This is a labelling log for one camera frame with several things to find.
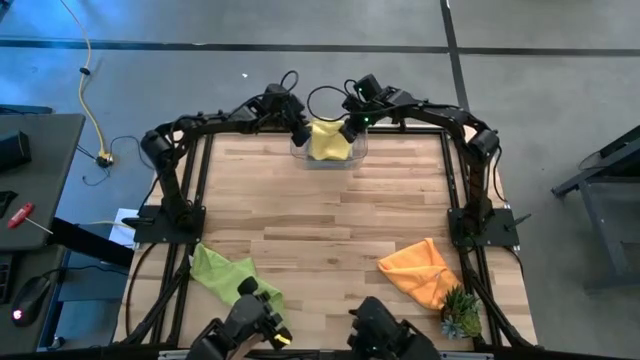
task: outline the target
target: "metal bracket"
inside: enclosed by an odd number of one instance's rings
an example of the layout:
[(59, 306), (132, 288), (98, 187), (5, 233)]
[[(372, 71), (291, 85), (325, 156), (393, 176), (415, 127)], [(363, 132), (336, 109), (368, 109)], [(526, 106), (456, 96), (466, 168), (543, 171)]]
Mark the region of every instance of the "metal bracket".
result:
[(207, 209), (204, 206), (193, 209), (193, 228), (178, 229), (169, 220), (167, 214), (158, 205), (144, 206), (140, 211), (140, 219), (153, 219), (149, 224), (139, 224), (133, 241), (137, 243), (158, 244), (197, 244), (204, 229), (204, 217)]
[(470, 246), (518, 246), (518, 232), (516, 231), (516, 221), (513, 218), (511, 209), (493, 209), (494, 215), (487, 221), (485, 231), (474, 236), (473, 240), (465, 235), (462, 230), (463, 209), (449, 209), (447, 217), (449, 219), (449, 231), (451, 241), (456, 247)]

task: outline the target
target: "white paper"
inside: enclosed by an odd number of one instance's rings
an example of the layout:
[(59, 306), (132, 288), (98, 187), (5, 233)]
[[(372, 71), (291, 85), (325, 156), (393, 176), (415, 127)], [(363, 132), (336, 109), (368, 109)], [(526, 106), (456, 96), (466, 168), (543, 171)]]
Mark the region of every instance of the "white paper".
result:
[[(118, 209), (118, 213), (116, 214), (116, 219), (114, 222), (118, 224), (122, 224), (122, 219), (128, 217), (138, 217), (137, 209)], [(109, 235), (109, 240), (113, 241), (116, 244), (120, 244), (122, 246), (126, 246), (129, 248), (134, 248), (133, 236), (136, 231), (133, 229), (129, 229), (124, 226), (116, 226), (114, 225), (111, 228), (111, 234)]]

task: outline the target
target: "concrete floor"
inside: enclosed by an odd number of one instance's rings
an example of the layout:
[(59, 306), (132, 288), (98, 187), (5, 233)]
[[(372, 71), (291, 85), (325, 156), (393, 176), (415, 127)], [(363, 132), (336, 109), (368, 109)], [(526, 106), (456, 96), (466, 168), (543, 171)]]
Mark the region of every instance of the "concrete floor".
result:
[[(68, 3), (97, 40), (447, 45), (438, 0)], [(463, 47), (640, 48), (640, 3), (633, 0), (449, 4)], [(14, 0), (0, 22), (0, 40), (6, 38), (77, 40), (80, 32), (57, 1)], [(0, 48), (2, 102), (82, 112), (75, 92), (85, 56), (84, 50)], [(464, 55), (460, 61), (472, 111), (500, 130), (505, 193), (517, 214), (533, 213), (519, 234), (540, 344), (639, 357), (640, 289), (584, 293), (584, 282), (605, 274), (603, 249), (579, 196), (560, 201), (549, 190), (577, 172), (576, 164), (586, 155), (638, 124), (640, 57)], [(108, 139), (140, 137), (184, 113), (229, 109), (292, 68), (301, 74), (295, 93), (302, 98), (315, 86), (341, 85), (348, 77), (372, 72), (383, 84), (434, 102), (457, 99), (447, 54), (100, 50), (91, 68), (86, 100)], [(331, 116), (340, 112), (339, 102), (335, 94), (322, 94), (314, 109)], [(97, 151), (90, 123), (80, 143)], [(133, 142), (116, 144), (114, 152), (119, 161), (98, 187), (85, 186), (81, 177), (97, 179), (100, 170), (88, 158), (76, 157), (59, 216), (87, 223), (113, 218), (119, 207), (139, 205), (151, 172), (139, 163)]]

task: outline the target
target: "clear plastic container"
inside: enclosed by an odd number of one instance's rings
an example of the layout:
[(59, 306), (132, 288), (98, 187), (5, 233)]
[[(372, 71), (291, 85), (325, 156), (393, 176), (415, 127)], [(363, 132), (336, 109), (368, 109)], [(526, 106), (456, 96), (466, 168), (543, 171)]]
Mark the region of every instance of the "clear plastic container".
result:
[(309, 155), (309, 147), (313, 138), (296, 147), (290, 143), (291, 155), (296, 159), (296, 166), (307, 170), (351, 170), (357, 169), (362, 164), (362, 160), (367, 155), (367, 133), (364, 132), (351, 144), (349, 157), (345, 160), (316, 160)]

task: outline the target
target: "wooden tabletop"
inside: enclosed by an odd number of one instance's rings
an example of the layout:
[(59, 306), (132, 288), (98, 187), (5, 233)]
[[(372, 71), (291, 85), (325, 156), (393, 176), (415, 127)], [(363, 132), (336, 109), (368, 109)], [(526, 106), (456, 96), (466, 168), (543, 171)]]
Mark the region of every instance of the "wooden tabletop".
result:
[[(202, 143), (195, 164), (200, 163)], [(371, 135), (368, 143), (368, 155), (357, 170), (304, 170), (290, 155), (286, 134), (216, 136), (204, 194), (203, 244), (230, 260), (253, 258), (258, 276), (282, 291), (294, 338), (290, 349), (348, 348), (352, 317), (347, 311), (366, 296), (379, 298), (398, 319), (411, 321), (438, 349), (472, 349), (469, 339), (450, 341), (442, 335), (438, 312), (398, 291), (376, 265), (378, 259), (430, 237), (461, 279), (447, 225), (450, 202), (440, 137)], [(198, 169), (196, 165), (192, 196)], [(494, 206), (501, 206), (490, 188)], [(156, 189), (150, 202), (160, 198)], [(132, 269), (144, 248), (136, 251)], [(158, 296), (167, 249), (156, 246), (141, 265), (132, 294), (132, 328)], [(496, 302), (522, 336), (535, 343), (518, 263), (502, 248), (487, 248), (486, 254)], [(174, 300), (175, 295), (167, 314), (173, 314)], [(190, 346), (212, 318), (224, 319), (229, 309), (191, 279), (180, 346)], [(489, 339), (484, 312), (482, 317)], [(165, 319), (163, 340), (171, 318)], [(123, 300), (114, 340), (124, 336)]]

